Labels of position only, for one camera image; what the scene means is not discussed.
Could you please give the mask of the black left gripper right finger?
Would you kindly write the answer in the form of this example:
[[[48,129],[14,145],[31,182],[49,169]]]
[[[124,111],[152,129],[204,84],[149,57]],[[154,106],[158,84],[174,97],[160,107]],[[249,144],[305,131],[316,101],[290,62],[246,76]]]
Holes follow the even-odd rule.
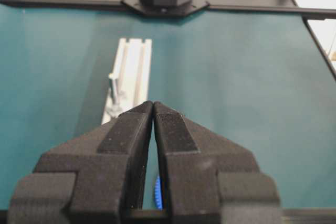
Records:
[[[254,154],[156,102],[164,207],[173,223],[281,223],[274,180]]]

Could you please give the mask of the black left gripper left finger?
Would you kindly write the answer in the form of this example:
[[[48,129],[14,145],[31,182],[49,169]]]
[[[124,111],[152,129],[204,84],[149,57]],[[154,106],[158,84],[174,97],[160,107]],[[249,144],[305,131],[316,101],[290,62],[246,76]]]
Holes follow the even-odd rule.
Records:
[[[140,208],[152,112],[146,101],[43,153],[16,185],[10,223],[120,223]]]

